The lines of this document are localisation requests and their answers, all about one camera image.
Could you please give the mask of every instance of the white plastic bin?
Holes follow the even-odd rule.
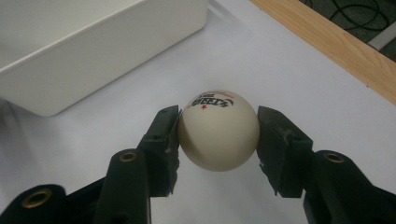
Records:
[[[0,98],[52,116],[201,29],[208,0],[0,0]]]

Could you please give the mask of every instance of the wooden edge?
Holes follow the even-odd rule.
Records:
[[[396,63],[298,0],[250,0],[396,105]]]

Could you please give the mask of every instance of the screw hole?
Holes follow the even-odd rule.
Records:
[[[35,208],[43,203],[46,203],[52,196],[52,191],[50,189],[39,189],[29,196],[27,196],[23,202],[22,206],[24,208]]]
[[[137,155],[134,152],[125,152],[120,155],[120,161],[134,161],[137,158]]]
[[[326,153],[324,155],[328,161],[336,162],[336,163],[343,163],[345,160],[341,156],[334,154],[334,153]]]

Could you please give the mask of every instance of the black cable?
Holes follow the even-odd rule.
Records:
[[[332,0],[332,2],[334,3],[334,5],[337,7],[337,10],[330,16],[329,20],[332,21],[334,19],[334,17],[341,13],[341,15],[343,15],[343,17],[349,21],[350,23],[352,23],[354,26],[349,27],[349,28],[343,28],[344,30],[353,30],[353,29],[357,29],[357,28],[361,28],[363,30],[368,30],[368,31],[383,31],[385,30],[388,26],[389,26],[389,19],[388,17],[379,10],[379,4],[375,1],[372,0],[372,2],[375,3],[375,8],[370,7],[370,6],[366,6],[366,5],[358,5],[358,4],[350,4],[350,5],[346,5],[343,7],[340,7],[337,2],[335,0]],[[354,21],[353,19],[351,19],[346,13],[345,13],[345,9],[347,8],[352,8],[352,7],[360,7],[360,8],[367,8],[372,10],[373,12],[375,12],[375,15],[368,20],[367,22],[363,23],[363,24],[359,24],[358,22]],[[378,18],[378,16],[381,16],[385,22],[385,25],[383,27],[380,28],[371,28],[368,27],[367,25],[370,24],[372,21],[374,21],[376,18]]]
[[[303,3],[304,3],[306,6],[310,7],[310,8],[313,8],[313,7],[314,7],[314,4],[312,3],[312,0],[304,0]]]

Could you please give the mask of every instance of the white ball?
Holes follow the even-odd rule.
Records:
[[[210,171],[229,171],[255,151],[260,125],[251,105],[231,91],[207,91],[184,108],[178,138],[187,157]]]

